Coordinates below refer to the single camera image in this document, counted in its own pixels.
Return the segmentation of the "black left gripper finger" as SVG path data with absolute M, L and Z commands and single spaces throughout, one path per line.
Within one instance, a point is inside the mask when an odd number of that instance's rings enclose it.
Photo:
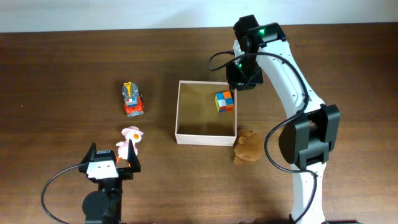
M 89 163 L 95 158 L 95 154 L 96 154 L 96 143 L 93 142 L 88 152 L 80 162 L 80 167 L 78 168 L 79 172 L 87 171 Z
M 134 145 L 131 139 L 128 143 L 127 161 L 129 163 L 129 167 L 131 168 L 132 173 L 141 172 L 141 164 L 137 158 L 137 154 L 135 153 Z

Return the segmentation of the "multicolour puzzle cube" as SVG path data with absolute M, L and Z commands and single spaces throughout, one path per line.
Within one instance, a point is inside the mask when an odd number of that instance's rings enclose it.
M 215 104 L 219 113 L 232 111 L 234 108 L 234 98 L 232 92 L 223 91 L 216 93 Z

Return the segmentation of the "pink cardboard box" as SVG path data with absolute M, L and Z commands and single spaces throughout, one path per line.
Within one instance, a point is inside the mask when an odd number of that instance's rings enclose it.
M 175 138 L 178 144 L 233 146 L 237 137 L 237 92 L 231 111 L 216 109 L 216 94 L 228 91 L 226 82 L 180 80 Z

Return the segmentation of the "brown plush capybara toy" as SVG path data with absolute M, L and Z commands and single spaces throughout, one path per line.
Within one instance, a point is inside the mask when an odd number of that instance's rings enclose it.
M 264 155 L 261 137 L 249 129 L 239 129 L 237 145 L 234 148 L 234 164 L 248 165 L 258 161 Z

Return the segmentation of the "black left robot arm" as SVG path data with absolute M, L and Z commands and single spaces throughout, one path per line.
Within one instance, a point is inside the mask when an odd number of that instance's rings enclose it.
M 120 223 L 123 182 L 132 180 L 134 174 L 141 171 L 132 141 L 128 141 L 127 161 L 127 167 L 118 168 L 114 151 L 97 151 L 96 144 L 91 145 L 78 168 L 98 185 L 82 203 L 85 223 Z

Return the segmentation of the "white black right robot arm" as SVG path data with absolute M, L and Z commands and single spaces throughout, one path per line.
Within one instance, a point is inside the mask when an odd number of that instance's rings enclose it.
M 291 223 L 324 223 L 322 178 L 336 142 L 340 111 L 326 105 L 306 81 L 294 60 L 281 26 L 261 26 L 253 15 L 239 18 L 233 27 L 234 59 L 226 64 L 232 90 L 250 90 L 263 84 L 267 75 L 284 107 L 287 119 L 266 136 L 280 129 L 279 149 L 290 164 L 294 204 Z

